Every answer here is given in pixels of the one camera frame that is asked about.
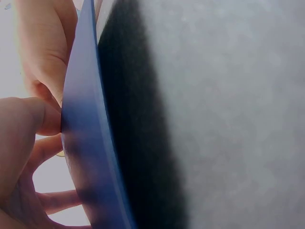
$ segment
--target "gray surface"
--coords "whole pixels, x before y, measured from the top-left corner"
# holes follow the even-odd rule
[[[140,228],[305,228],[305,1],[135,2],[101,59]]]

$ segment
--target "skin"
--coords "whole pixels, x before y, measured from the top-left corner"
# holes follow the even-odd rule
[[[75,190],[36,193],[35,170],[62,150],[60,113],[38,98],[0,100],[0,225],[5,229],[67,227],[47,214],[81,204]],[[51,137],[35,141],[35,134]]]
[[[60,106],[77,15],[72,0],[14,0],[24,81],[38,98],[0,100],[0,225],[5,229],[89,229],[48,214],[81,204],[76,191],[36,193],[32,175],[62,150]],[[35,141],[35,134],[50,137]]]
[[[31,95],[62,104],[77,14],[72,0],[14,0],[18,46]]]

